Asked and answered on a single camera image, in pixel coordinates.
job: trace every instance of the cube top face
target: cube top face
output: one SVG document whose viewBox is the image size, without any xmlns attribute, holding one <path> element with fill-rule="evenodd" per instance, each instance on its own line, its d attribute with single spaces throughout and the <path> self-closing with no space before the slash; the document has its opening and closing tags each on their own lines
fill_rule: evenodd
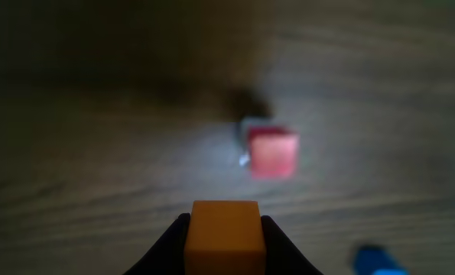
<svg viewBox="0 0 455 275">
<path fill-rule="evenodd" d="M 298 136 L 263 133 L 250 140 L 251 171 L 255 178 L 288 178 L 297 166 Z"/>
<path fill-rule="evenodd" d="M 258 203 L 194 202 L 184 249 L 185 253 L 238 251 L 265 254 Z"/>
</svg>

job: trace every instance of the block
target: block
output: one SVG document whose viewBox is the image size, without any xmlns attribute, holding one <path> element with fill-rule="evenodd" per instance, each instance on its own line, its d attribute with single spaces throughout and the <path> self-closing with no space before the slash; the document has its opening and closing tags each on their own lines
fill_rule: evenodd
<svg viewBox="0 0 455 275">
<path fill-rule="evenodd" d="M 297 167 L 298 135 L 279 127 L 249 131 L 252 177 L 288 178 Z"/>
<path fill-rule="evenodd" d="M 265 261 L 257 202 L 193 203 L 184 247 L 186 275 L 263 275 Z"/>
</svg>

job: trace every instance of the orange cube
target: orange cube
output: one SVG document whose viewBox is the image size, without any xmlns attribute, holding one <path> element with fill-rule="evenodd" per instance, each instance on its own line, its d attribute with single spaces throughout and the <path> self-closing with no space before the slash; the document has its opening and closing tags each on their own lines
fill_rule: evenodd
<svg viewBox="0 0 455 275">
<path fill-rule="evenodd" d="M 265 273 L 258 203 L 196 201 L 184 247 L 186 275 Z"/>
</svg>

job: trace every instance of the wooden surface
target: wooden surface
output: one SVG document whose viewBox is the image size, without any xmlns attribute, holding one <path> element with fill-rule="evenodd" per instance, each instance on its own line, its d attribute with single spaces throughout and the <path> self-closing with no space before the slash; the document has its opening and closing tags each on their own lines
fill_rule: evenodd
<svg viewBox="0 0 455 275">
<path fill-rule="evenodd" d="M 239 89 L 300 132 L 292 180 L 239 167 Z M 455 1 L 0 2 L 0 274 L 121 274 L 195 199 L 325 274 L 366 241 L 455 274 Z"/>
</svg>

